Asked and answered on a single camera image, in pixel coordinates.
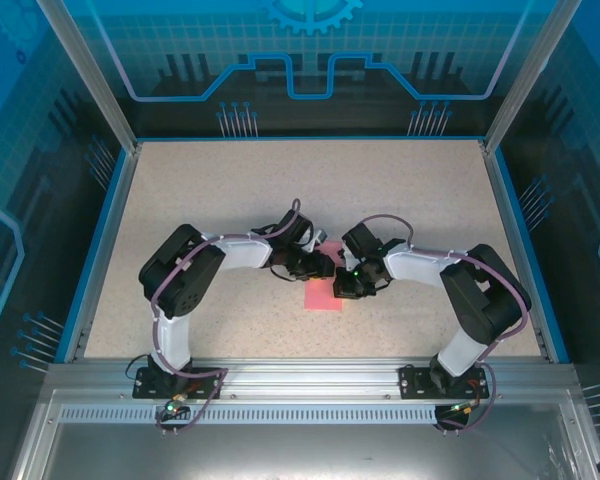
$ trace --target cable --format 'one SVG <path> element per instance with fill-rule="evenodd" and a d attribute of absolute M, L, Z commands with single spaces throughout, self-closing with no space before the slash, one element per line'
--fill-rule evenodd
<path fill-rule="evenodd" d="M 134 359 L 132 359 L 129 362 L 129 365 L 127 365 L 127 368 L 124 370 L 124 374 L 125 376 L 129 379 L 129 380 L 135 380 L 135 378 L 130 377 L 129 376 L 129 369 L 131 368 L 131 365 L 133 365 L 134 363 L 136 363 L 138 360 L 140 360 L 142 357 L 148 357 L 149 354 L 148 353 L 143 353 L 142 355 L 138 355 L 137 357 L 135 357 Z"/>
<path fill-rule="evenodd" d="M 218 379 L 218 384 L 215 387 L 213 387 L 213 390 L 211 390 L 211 393 L 209 394 L 209 398 L 207 398 L 205 400 L 205 402 L 202 405 L 202 407 L 200 408 L 200 410 L 198 410 L 198 412 L 195 414 L 195 416 L 191 419 L 191 421 L 189 423 L 183 425 L 181 428 L 174 427 L 174 429 L 173 429 L 174 434 L 177 435 L 178 432 L 184 432 L 186 430 L 189 430 L 196 423 L 198 423 L 198 420 L 200 420 L 202 418 L 202 416 L 204 415 L 204 412 L 207 410 L 207 408 L 209 408 L 209 405 L 211 404 L 211 400 L 213 400 L 213 398 L 220 391 L 220 387 L 224 383 L 224 379 L 226 378 L 226 376 L 227 376 L 227 371 L 225 369 L 225 372 Z M 165 414 L 165 411 L 166 410 L 162 410 L 160 413 L 158 413 L 158 416 L 156 418 L 156 427 L 158 427 L 160 430 L 162 430 L 163 433 L 167 431 L 167 429 L 164 427 L 164 424 L 162 423 L 162 417 Z"/>
<path fill-rule="evenodd" d="M 463 432 L 471 432 L 472 430 L 475 430 L 482 422 L 484 422 L 484 420 L 487 418 L 487 416 L 493 409 L 493 405 L 496 401 L 496 393 L 497 393 L 496 373 L 493 371 L 493 368 L 488 363 L 486 363 L 486 362 L 476 363 L 476 366 L 480 366 L 480 365 L 484 365 L 485 368 L 487 370 L 489 370 L 489 374 L 491 375 L 491 398 L 489 399 L 489 403 L 487 404 L 487 407 L 484 409 L 484 412 L 482 413 L 482 415 L 480 415 L 480 418 L 478 418 L 478 420 L 473 422 L 471 425 L 467 425 L 466 427 L 459 423 L 457 425 L 455 425 L 455 426 L 461 425 L 462 426 L 461 430 Z M 446 423 L 449 423 L 451 421 L 452 420 L 442 420 L 442 422 L 446 422 Z"/>
<path fill-rule="evenodd" d="M 269 267 L 269 271 L 270 271 L 271 273 L 273 273 L 273 276 L 274 276 L 274 277 L 276 277 L 276 278 L 279 278 L 280 280 L 284 280 L 285 282 L 291 282 L 291 283 L 293 283 L 293 282 L 295 282 L 296 280 L 298 280 L 297 278 L 290 278 L 290 277 L 285 277 L 285 276 L 283 276 L 283 275 L 280 275 L 278 272 L 276 272 L 276 271 L 273 269 L 273 265 L 271 265 L 271 266 Z"/>
<path fill-rule="evenodd" d="M 475 258 L 470 257 L 468 255 L 455 253 L 455 252 L 443 253 L 443 252 L 438 252 L 436 250 L 427 250 L 424 248 L 416 248 L 416 247 L 413 247 L 411 249 L 411 251 L 413 251 L 414 253 L 419 253 L 421 255 L 429 255 L 429 256 L 435 256 L 435 257 L 440 257 L 440 258 L 447 258 L 447 257 L 456 258 L 458 260 L 462 260 L 464 262 L 468 262 L 477 267 L 480 267 L 482 270 L 484 270 L 489 275 L 491 275 L 493 278 L 495 278 L 498 282 L 500 282 L 502 284 L 502 286 L 504 288 L 506 288 L 509 291 L 509 293 L 511 294 L 511 296 L 513 296 L 513 298 L 515 299 L 516 303 L 518 304 L 518 308 L 520 308 L 520 312 L 522 314 L 522 320 L 520 321 L 520 323 L 518 324 L 517 327 L 515 327 L 514 329 L 512 329 L 508 332 L 504 332 L 502 335 L 500 335 L 496 339 L 495 342 L 493 342 L 491 345 L 489 345 L 489 347 L 487 347 L 487 349 L 482 353 L 482 355 L 480 355 L 478 357 L 477 361 L 481 361 L 481 360 L 484 360 L 485 358 L 487 358 L 487 356 L 493 351 L 493 349 L 496 348 L 498 343 L 502 342 L 506 338 L 516 335 L 522 329 L 524 329 L 524 327 L 526 327 L 527 323 L 529 322 L 529 312 L 527 311 L 527 306 L 524 303 L 522 295 L 520 295 L 520 293 L 516 290 L 516 288 L 513 285 L 511 285 L 511 283 L 506 278 L 504 278 L 501 274 L 499 274 L 497 271 L 495 271 L 492 267 L 490 267 L 486 263 L 481 262 L 480 260 L 476 260 Z"/>
<path fill-rule="evenodd" d="M 489 275 L 491 275 L 493 278 L 495 278 L 513 296 L 516 303 L 518 304 L 518 308 L 520 308 L 520 314 L 522 316 L 522 320 L 520 321 L 520 323 L 518 324 L 517 327 L 515 327 L 514 329 L 512 329 L 508 332 L 504 332 L 502 335 L 500 335 L 496 339 L 495 342 L 493 342 L 491 345 L 489 345 L 487 347 L 487 349 L 482 353 L 482 355 L 480 355 L 480 357 L 478 357 L 478 360 L 477 360 L 478 362 L 487 358 L 487 356 L 493 351 L 493 349 L 498 346 L 498 343 L 502 342 L 506 338 L 516 335 L 517 333 L 522 331 L 522 329 L 524 329 L 524 327 L 526 327 L 527 323 L 529 322 L 529 312 L 527 310 L 527 306 L 524 303 L 522 295 L 520 295 L 520 293 L 516 290 L 516 288 L 506 278 L 504 278 L 501 274 L 499 274 L 497 271 L 495 271 L 489 265 L 487 265 L 484 262 L 481 262 L 480 260 L 476 260 L 475 258 L 470 257 L 466 254 L 459 254 L 459 253 L 455 253 L 455 252 L 448 252 L 448 253 L 447 252 L 439 252 L 437 250 L 427 250 L 425 248 L 413 247 L 412 243 L 411 243 L 411 240 L 413 239 L 413 235 L 414 235 L 413 226 L 409 222 L 407 222 L 404 218 L 398 217 L 397 215 L 391 215 L 388 213 L 380 213 L 377 215 L 371 215 L 370 217 L 367 217 L 367 218 L 361 220 L 360 222 L 358 222 L 358 224 L 365 223 L 369 220 L 373 220 L 376 218 L 390 218 L 392 220 L 396 220 L 396 221 L 402 223 L 403 225 L 405 225 L 409 229 L 409 237 L 407 238 L 407 245 L 409 245 L 412 252 L 419 253 L 421 255 L 427 255 L 427 256 L 439 257 L 439 258 L 451 257 L 451 258 L 456 258 L 458 260 L 462 260 L 462 261 L 471 263 L 471 264 L 481 268 L 482 270 L 487 272 Z"/>
<path fill-rule="evenodd" d="M 151 297 L 151 311 L 153 312 L 153 330 L 152 330 L 153 348 L 155 349 L 157 357 L 160 359 L 160 361 L 166 367 L 166 369 L 169 370 L 174 375 L 177 375 L 177 376 L 183 377 L 183 378 L 189 378 L 189 379 L 219 377 L 218 385 L 216 385 L 216 388 L 214 388 L 214 390 L 211 392 L 211 395 L 209 395 L 209 398 L 203 405 L 200 412 L 204 412 L 204 409 L 206 409 L 208 407 L 209 403 L 211 402 L 211 399 L 215 396 L 215 393 L 217 393 L 217 391 L 220 389 L 220 387 L 224 381 L 224 378 L 226 377 L 226 375 L 228 373 L 228 369 L 219 368 L 217 370 L 212 370 L 210 372 L 205 372 L 205 373 L 185 373 L 185 372 L 181 372 L 180 370 L 175 368 L 173 365 L 171 365 L 167 361 L 166 357 L 162 354 L 162 349 L 160 348 L 160 340 L 159 340 L 160 308 L 158 307 L 158 299 L 160 298 L 160 295 L 162 295 L 164 290 L 167 288 L 167 286 L 178 275 L 178 273 L 180 273 L 185 268 L 185 266 L 189 265 L 189 263 L 191 262 L 191 259 L 193 257 L 195 257 L 198 253 L 200 253 L 204 248 L 220 241 L 223 238 L 267 240 L 270 238 L 277 237 L 278 235 L 282 235 L 284 232 L 286 232 L 291 227 L 291 225 L 293 225 L 293 223 L 298 218 L 298 215 L 300 214 L 300 206 L 301 206 L 300 199 L 295 198 L 293 200 L 293 202 L 291 203 L 291 209 L 293 210 L 293 216 L 291 217 L 291 219 L 289 220 L 289 222 L 286 225 L 284 225 L 281 229 L 279 229 L 273 233 L 267 233 L 265 235 L 231 233 L 228 235 L 220 235 L 219 237 L 210 238 L 208 240 L 205 240 L 201 244 L 196 245 L 182 259 L 182 261 L 180 263 L 178 263 L 178 265 L 175 266 L 175 268 L 171 271 L 171 273 L 169 273 L 169 275 L 167 275 L 167 277 L 162 281 L 160 286 L 156 289 L 153 296 Z M 200 412 L 198 412 L 199 414 L 196 415 L 191 420 L 191 422 L 186 425 L 186 428 L 190 428 L 190 426 L 193 426 L 193 424 L 198 421 L 198 419 L 200 418 L 200 415 L 201 415 Z M 162 423 L 160 422 L 160 418 L 161 418 L 161 415 L 158 416 L 158 421 L 156 422 L 156 426 L 158 428 L 162 428 L 164 430 L 164 427 L 162 426 Z"/>
<path fill-rule="evenodd" d="M 402 223 L 404 226 L 406 226 L 409 229 L 409 236 L 407 237 L 407 245 L 411 246 L 411 240 L 413 240 L 413 234 L 415 233 L 414 229 L 413 229 L 413 225 L 411 225 L 409 222 L 407 222 L 404 218 L 400 218 L 397 215 L 391 215 L 389 213 L 379 213 L 377 215 L 371 215 L 370 217 L 367 218 L 363 218 L 362 220 L 360 220 L 358 222 L 358 225 L 360 225 L 361 223 L 366 223 L 369 220 L 375 220 L 376 218 L 390 218 L 391 220 L 395 220 L 397 222 Z"/>

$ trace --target aluminum frame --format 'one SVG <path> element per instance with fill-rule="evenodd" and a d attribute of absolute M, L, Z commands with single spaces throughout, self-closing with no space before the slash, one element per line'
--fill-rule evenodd
<path fill-rule="evenodd" d="M 559 0 L 507 93 L 486 135 L 487 152 L 494 154 L 511 127 L 536 80 L 562 38 L 582 0 Z"/>
<path fill-rule="evenodd" d="M 516 265 L 520 283 L 526 288 L 529 296 L 531 297 L 532 323 L 534 327 L 540 331 L 540 334 L 544 340 L 541 347 L 546 349 L 549 360 L 551 362 L 558 362 L 559 355 L 556 351 L 555 342 L 562 342 L 562 339 L 555 339 L 551 333 L 551 329 L 549 328 L 545 306 L 543 305 L 542 299 L 538 292 L 538 285 L 536 284 L 535 277 L 532 272 L 531 263 L 529 262 L 529 258 L 525 253 L 524 242 L 522 241 L 520 230 L 516 224 L 512 200 L 507 194 L 503 172 L 496 159 L 495 151 L 490 152 L 483 146 L 483 158 L 485 161 L 487 174 L 491 180 L 491 187 L 493 188 L 496 205 L 498 206 L 500 217 L 502 218 L 505 235 L 509 240 L 511 256 L 513 257 L 513 261 Z"/>
<path fill-rule="evenodd" d="M 120 145 L 133 153 L 138 143 L 135 134 L 67 7 L 61 0 L 37 2 Z"/>
<path fill-rule="evenodd" d="M 63 406 L 162 404 L 130 397 L 132 382 L 124 376 L 127 363 L 127 360 L 85 360 L 50 366 L 12 479 L 43 478 Z M 397 369 L 407 363 L 424 366 L 428 359 L 196 361 L 197 365 L 230 370 L 221 398 L 214 402 L 220 405 L 329 404 L 366 405 L 373 409 L 387 405 L 440 404 L 400 400 Z M 562 413 L 565 442 L 571 445 L 580 478 L 600 479 L 600 447 L 595 434 L 591 434 L 591 419 L 573 366 L 515 358 L 494 359 L 491 364 L 498 379 L 497 404 L 557 405 Z M 101 422 L 94 419 L 92 423 Z"/>
<path fill-rule="evenodd" d="M 120 179 L 116 185 L 111 207 L 102 232 L 102 239 L 93 260 L 93 268 L 87 279 L 84 300 L 80 304 L 75 326 L 71 331 L 69 347 L 62 358 L 63 362 L 73 361 L 76 351 L 84 348 L 80 340 L 84 341 L 88 338 L 88 329 L 96 314 L 98 300 L 100 299 L 109 261 L 111 260 L 113 247 L 115 246 L 116 236 L 120 228 L 120 222 L 122 221 L 122 214 L 124 213 L 127 198 L 131 191 L 131 183 L 141 151 L 142 147 L 138 146 L 132 154 L 127 155 L 123 160 L 124 164 L 120 172 Z M 85 336 L 82 335 L 84 330 L 87 330 L 87 335 Z"/>

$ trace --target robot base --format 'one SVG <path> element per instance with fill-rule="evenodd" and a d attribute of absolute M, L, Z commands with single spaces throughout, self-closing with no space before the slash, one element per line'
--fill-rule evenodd
<path fill-rule="evenodd" d="M 187 373 L 206 373 L 217 368 L 194 368 L 189 362 L 182 369 Z M 149 357 L 149 366 L 139 368 L 136 373 L 136 380 L 133 386 L 133 398 L 149 399 L 171 399 L 175 395 L 185 394 L 188 399 L 206 400 L 211 395 L 215 384 L 219 381 L 217 377 L 201 378 L 191 380 L 188 378 L 171 375 L 160 369 L 151 357 Z M 220 390 L 214 396 L 214 399 L 220 398 Z"/>
<path fill-rule="evenodd" d="M 469 383 L 476 381 L 480 386 L 480 399 L 489 398 L 489 386 L 482 368 L 472 367 L 459 377 L 446 394 L 440 392 L 431 380 L 430 367 L 407 365 L 398 369 L 398 384 L 402 400 L 471 400 L 476 391 Z"/>

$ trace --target wire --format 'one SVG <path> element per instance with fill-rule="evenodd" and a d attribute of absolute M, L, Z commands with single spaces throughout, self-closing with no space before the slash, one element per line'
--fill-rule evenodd
<path fill-rule="evenodd" d="M 467 382 L 476 392 L 476 406 L 480 406 L 480 384 L 477 380 L 469 380 Z"/>
<path fill-rule="evenodd" d="M 462 425 L 459 422 L 455 422 L 453 420 L 442 420 L 442 423 L 446 423 L 447 425 L 450 425 L 452 427 L 456 427 L 458 432 L 461 432 L 463 430 L 466 430 L 464 428 L 464 425 Z M 442 430 L 444 431 L 444 429 L 440 428 L 439 425 L 436 425 L 436 427 L 438 428 L 438 430 Z M 489 442 L 495 443 L 496 445 L 498 445 L 498 447 L 500 447 L 503 451 L 507 452 L 509 454 L 509 456 L 520 466 L 520 468 L 522 468 L 525 472 L 527 472 L 529 475 L 531 475 L 533 478 L 537 478 L 537 475 L 534 473 L 534 471 L 531 469 L 531 467 L 529 467 L 519 456 L 517 453 L 515 453 L 513 450 L 509 449 L 509 447 L 507 447 L 506 445 L 504 445 L 502 442 L 500 442 L 499 439 L 497 439 L 496 437 L 493 437 L 491 435 L 489 435 L 488 433 L 482 432 L 480 430 L 476 430 L 474 432 L 477 435 L 480 435 L 481 437 L 485 438 L 486 440 L 488 440 Z"/>
<path fill-rule="evenodd" d="M 167 370 L 169 370 L 171 373 L 173 373 L 174 375 L 177 375 L 177 376 L 183 377 L 183 378 L 196 379 L 196 380 L 201 379 L 201 378 L 210 378 L 210 377 L 218 377 L 219 378 L 218 384 L 216 385 L 216 387 L 213 389 L 213 391 L 209 395 L 209 398 L 207 399 L 206 403 L 203 405 L 200 412 L 198 412 L 198 415 L 193 417 L 191 422 L 189 424 L 187 424 L 186 427 L 181 428 L 180 431 L 190 428 L 191 426 L 193 426 L 193 424 L 195 424 L 198 421 L 198 419 L 200 418 L 202 413 L 204 413 L 204 410 L 209 406 L 211 399 L 220 390 L 220 387 L 222 386 L 222 383 L 224 382 L 224 379 L 228 373 L 228 369 L 219 368 L 219 369 L 212 370 L 210 372 L 205 372 L 205 373 L 185 373 L 185 372 L 181 372 L 180 370 L 178 370 L 177 368 L 175 368 L 173 365 L 171 365 L 169 363 L 169 361 L 166 359 L 166 357 L 162 354 L 162 349 L 160 348 L 160 340 L 159 340 L 160 308 L 158 307 L 158 299 L 160 298 L 160 295 L 162 295 L 164 290 L 167 288 L 167 286 L 169 286 L 169 284 L 178 275 L 178 273 L 180 273 L 187 265 L 189 265 L 189 263 L 191 262 L 191 259 L 193 257 L 195 257 L 198 253 L 200 253 L 203 249 L 208 247 L 209 245 L 213 245 L 214 243 L 220 241 L 223 238 L 267 240 L 270 238 L 277 237 L 278 235 L 282 235 L 284 232 L 286 232 L 291 227 L 291 225 L 293 225 L 293 223 L 298 218 L 298 215 L 300 214 L 301 205 L 302 204 L 300 202 L 300 199 L 295 198 L 293 200 L 293 202 L 291 203 L 291 209 L 293 210 L 293 216 L 291 217 L 289 222 L 287 222 L 286 225 L 284 225 L 279 230 L 276 230 L 275 232 L 267 233 L 265 235 L 231 233 L 228 235 L 221 235 L 218 237 L 210 238 L 210 239 L 205 240 L 204 242 L 200 243 L 199 245 L 196 245 L 189 253 L 187 253 L 187 255 L 182 259 L 182 261 L 180 263 L 178 263 L 178 265 L 175 266 L 175 268 L 171 271 L 171 273 L 169 273 L 169 275 L 167 275 L 167 277 L 162 281 L 162 283 L 158 286 L 158 288 L 154 292 L 153 296 L 151 297 L 151 311 L 153 312 L 153 330 L 152 330 L 153 348 L 155 350 L 157 357 L 160 359 L 160 361 L 162 362 L 164 367 Z M 156 426 L 158 428 L 161 428 L 164 430 L 164 427 L 162 426 L 160 418 L 161 418 L 161 415 L 158 416 L 158 420 L 156 421 Z"/>
<path fill-rule="evenodd" d="M 385 288 L 387 288 L 389 286 L 391 282 L 388 281 L 387 283 L 385 283 L 384 285 L 379 286 L 378 288 L 376 288 L 376 292 L 379 292 L 380 290 L 384 290 Z"/>
<path fill-rule="evenodd" d="M 487 370 L 489 370 L 489 374 L 491 375 L 491 397 L 489 398 L 489 403 L 487 404 L 487 407 L 484 409 L 484 412 L 482 412 L 482 415 L 480 415 L 480 418 L 478 418 L 478 420 L 476 420 L 475 422 L 473 422 L 471 425 L 467 425 L 464 426 L 460 423 L 457 423 L 457 425 L 454 426 L 458 426 L 460 425 L 462 427 L 461 431 L 463 432 L 471 432 L 472 430 L 475 430 L 476 428 L 478 428 L 478 426 L 480 426 L 480 424 L 482 424 L 482 422 L 485 421 L 485 419 L 487 418 L 487 416 L 489 415 L 489 413 L 491 413 L 491 410 L 493 409 L 493 405 L 496 401 L 496 393 L 497 393 L 497 382 L 496 382 L 496 373 L 493 371 L 493 367 L 491 367 L 491 365 L 489 365 L 486 362 L 478 362 L 476 363 L 476 366 L 479 367 L 480 365 L 484 365 L 485 368 Z M 441 422 L 443 423 L 448 423 L 450 425 L 452 425 L 449 422 L 452 422 L 452 420 L 441 420 Z"/>
<path fill-rule="evenodd" d="M 498 282 L 500 282 L 502 284 L 502 286 L 504 288 L 506 288 L 509 291 L 509 293 L 511 294 L 511 296 L 515 299 L 516 303 L 518 304 L 518 308 L 520 309 L 520 312 L 522 314 L 522 320 L 520 321 L 520 323 L 518 324 L 517 327 L 513 328 L 512 330 L 510 330 L 508 332 L 504 332 L 502 335 L 500 335 L 496 339 L 495 342 L 493 342 L 491 345 L 489 345 L 489 347 L 487 347 L 487 349 L 482 353 L 482 355 L 480 355 L 478 357 L 477 361 L 481 361 L 481 360 L 484 360 L 485 358 L 487 358 L 487 356 L 493 351 L 493 349 L 496 348 L 498 343 L 502 342 L 506 338 L 516 335 L 522 329 L 524 329 L 524 327 L 526 327 L 527 323 L 529 322 L 529 311 L 527 310 L 527 306 L 524 303 L 522 295 L 520 295 L 520 293 L 516 290 L 516 288 L 506 278 L 504 278 L 500 273 L 498 273 L 495 269 L 493 269 L 486 263 L 481 262 L 480 260 L 476 260 L 475 258 L 470 257 L 466 254 L 460 254 L 460 253 L 455 253 L 455 252 L 444 253 L 444 252 L 438 252 L 436 250 L 427 250 L 424 248 L 416 248 L 416 247 L 413 247 L 411 249 L 411 251 L 414 253 L 419 253 L 421 255 L 436 256 L 439 258 L 447 258 L 447 257 L 456 258 L 458 260 L 462 260 L 464 262 L 468 262 L 477 267 L 480 267 L 482 270 L 484 270 L 489 275 L 491 275 L 493 278 L 495 278 Z"/>
<path fill-rule="evenodd" d="M 191 419 L 191 421 L 189 423 L 183 425 L 181 428 L 174 427 L 174 429 L 173 429 L 174 434 L 177 434 L 178 432 L 184 432 L 186 430 L 189 430 L 196 423 L 198 423 L 198 421 L 202 418 L 202 416 L 204 415 L 204 412 L 207 410 L 207 408 L 209 408 L 209 405 L 211 404 L 211 400 L 213 400 L 213 398 L 218 394 L 218 392 L 220 391 L 220 387 L 224 383 L 224 380 L 225 380 L 225 378 L 227 376 L 227 372 L 228 372 L 228 370 L 226 370 L 226 369 L 224 369 L 224 370 L 225 370 L 225 372 L 218 379 L 218 384 L 213 387 L 213 390 L 211 390 L 209 397 L 205 400 L 205 402 L 202 405 L 202 407 L 200 408 L 200 410 L 198 410 L 198 412 L 194 415 L 194 417 Z M 156 417 L 156 427 L 158 427 L 163 432 L 168 431 L 168 429 L 165 428 L 164 423 L 162 422 L 162 418 L 163 418 L 165 412 L 166 412 L 166 409 L 163 409 L 161 412 L 158 413 L 158 416 Z"/>
<path fill-rule="evenodd" d="M 518 307 L 520 308 L 520 314 L 522 316 L 520 323 L 518 324 L 517 327 L 513 328 L 512 330 L 510 330 L 508 332 L 504 332 L 502 335 L 500 335 L 496 339 L 496 341 L 493 342 L 491 345 L 489 345 L 489 347 L 487 347 L 487 349 L 482 353 L 482 355 L 480 355 L 480 357 L 478 357 L 477 361 L 484 360 L 493 351 L 493 349 L 498 346 L 498 343 L 502 342 L 506 338 L 516 335 L 517 333 L 522 331 L 524 329 L 524 327 L 526 327 L 527 323 L 529 323 L 529 311 L 527 310 L 527 306 L 524 303 L 524 299 L 522 298 L 522 295 L 520 295 L 520 293 L 511 284 L 511 282 L 509 282 L 506 278 L 504 278 L 500 273 L 498 273 L 492 267 L 490 267 L 486 263 L 481 262 L 480 260 L 476 260 L 475 258 L 470 257 L 466 254 L 459 254 L 459 253 L 455 253 L 455 252 L 439 252 L 437 250 L 427 250 L 424 248 L 413 247 L 412 243 L 411 243 L 411 240 L 413 239 L 413 235 L 414 235 L 413 226 L 409 222 L 407 222 L 404 218 L 398 217 L 397 215 L 391 215 L 389 213 L 380 213 L 377 215 L 371 215 L 370 217 L 367 217 L 367 218 L 361 220 L 360 222 L 358 222 L 358 224 L 365 223 L 369 220 L 373 220 L 376 218 L 390 218 L 392 220 L 396 220 L 397 222 L 400 222 L 403 225 L 405 225 L 409 229 L 409 237 L 407 238 L 407 245 L 409 245 L 412 252 L 419 253 L 421 255 L 433 256 L 433 257 L 439 257 L 439 258 L 451 257 L 451 258 L 456 258 L 458 260 L 462 260 L 464 262 L 471 263 L 471 264 L 481 268 L 482 270 L 487 272 L 489 275 L 491 275 L 493 278 L 495 278 L 513 296 L 516 303 L 518 304 Z"/>
<path fill-rule="evenodd" d="M 143 353 L 142 355 L 138 355 L 137 357 L 135 357 L 134 359 L 132 359 L 129 362 L 129 365 L 127 365 L 127 368 L 124 370 L 124 374 L 125 376 L 129 379 L 129 380 L 135 380 L 134 377 L 130 377 L 129 376 L 129 369 L 131 368 L 131 365 L 133 365 L 134 363 L 136 363 L 138 360 L 140 360 L 142 357 L 149 357 L 148 353 Z"/>
<path fill-rule="evenodd" d="M 293 283 L 293 282 L 295 282 L 296 280 L 298 280 L 297 278 L 290 278 L 290 277 L 285 277 L 285 276 L 283 276 L 283 275 L 280 275 L 278 272 L 276 272 L 276 271 L 273 269 L 273 265 L 271 265 L 271 266 L 269 267 L 269 270 L 271 271 L 271 273 L 273 273 L 273 276 L 274 276 L 274 277 L 277 277 L 277 278 L 279 278 L 280 280 L 284 280 L 285 282 L 291 282 L 291 283 Z"/>
<path fill-rule="evenodd" d="M 409 222 L 407 222 L 404 218 L 398 217 L 397 215 L 391 215 L 389 213 L 379 213 L 377 215 L 371 215 L 370 217 L 363 218 L 362 220 L 360 220 L 358 222 L 358 225 L 360 225 L 361 223 L 366 223 L 369 220 L 375 220 L 376 218 L 389 218 L 391 220 L 400 222 L 405 227 L 407 227 L 409 229 L 409 236 L 407 237 L 407 245 L 409 245 L 409 247 L 411 247 L 411 245 L 412 245 L 411 240 L 413 240 L 413 234 L 415 233 L 415 231 L 413 229 L 413 225 L 411 225 Z"/>

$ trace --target gear graphic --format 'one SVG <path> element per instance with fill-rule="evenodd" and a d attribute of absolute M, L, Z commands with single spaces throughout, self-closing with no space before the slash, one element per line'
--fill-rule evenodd
<path fill-rule="evenodd" d="M 35 0 L 0 0 L 0 27 L 10 42 L 23 50 L 38 33 Z"/>
<path fill-rule="evenodd" d="M 362 0 L 262 0 L 262 5 L 280 28 L 313 35 L 316 30 L 326 34 L 329 28 L 340 28 L 343 19 L 353 18 L 354 8 L 362 7 Z"/>

